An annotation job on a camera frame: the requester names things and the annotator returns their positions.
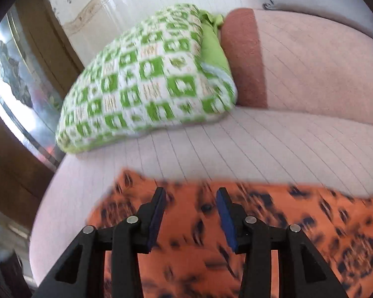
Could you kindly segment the green white checkered pillow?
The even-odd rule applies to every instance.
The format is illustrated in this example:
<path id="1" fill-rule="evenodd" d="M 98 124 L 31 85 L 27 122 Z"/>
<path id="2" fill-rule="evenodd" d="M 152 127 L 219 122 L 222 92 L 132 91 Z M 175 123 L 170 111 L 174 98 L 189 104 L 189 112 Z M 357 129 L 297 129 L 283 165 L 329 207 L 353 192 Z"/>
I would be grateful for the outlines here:
<path id="1" fill-rule="evenodd" d="M 158 128 L 215 121 L 232 110 L 237 88 L 218 36 L 223 22 L 181 3 L 123 32 L 66 95 L 56 144 L 81 153 Z"/>

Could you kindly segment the orange black floral blouse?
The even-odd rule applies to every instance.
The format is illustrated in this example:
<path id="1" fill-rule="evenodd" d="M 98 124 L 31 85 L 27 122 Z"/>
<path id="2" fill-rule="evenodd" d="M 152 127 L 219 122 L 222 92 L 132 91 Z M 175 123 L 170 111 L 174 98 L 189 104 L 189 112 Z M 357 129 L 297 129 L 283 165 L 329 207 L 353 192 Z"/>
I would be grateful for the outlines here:
<path id="1" fill-rule="evenodd" d="M 121 262 L 143 297 L 373 297 L 373 198 L 125 170 L 88 223 L 114 232 L 105 297 Z"/>

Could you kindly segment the pink bolster cushion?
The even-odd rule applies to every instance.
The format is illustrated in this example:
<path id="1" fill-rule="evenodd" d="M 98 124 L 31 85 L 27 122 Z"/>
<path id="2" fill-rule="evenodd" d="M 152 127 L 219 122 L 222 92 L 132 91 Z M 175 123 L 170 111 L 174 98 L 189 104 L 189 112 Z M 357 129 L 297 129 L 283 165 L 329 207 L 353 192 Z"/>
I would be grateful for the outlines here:
<path id="1" fill-rule="evenodd" d="M 239 106 L 373 125 L 373 39 L 303 13 L 239 8 L 220 42 Z"/>

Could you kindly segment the dark wooden glass door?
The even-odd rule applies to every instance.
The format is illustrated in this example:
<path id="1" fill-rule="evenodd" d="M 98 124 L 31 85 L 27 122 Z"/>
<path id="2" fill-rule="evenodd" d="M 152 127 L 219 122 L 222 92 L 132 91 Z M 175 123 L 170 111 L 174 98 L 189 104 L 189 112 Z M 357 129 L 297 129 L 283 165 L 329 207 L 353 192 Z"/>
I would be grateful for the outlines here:
<path id="1" fill-rule="evenodd" d="M 82 69 L 49 0 L 15 0 L 0 20 L 0 212 L 27 229 L 64 157 L 56 127 Z"/>

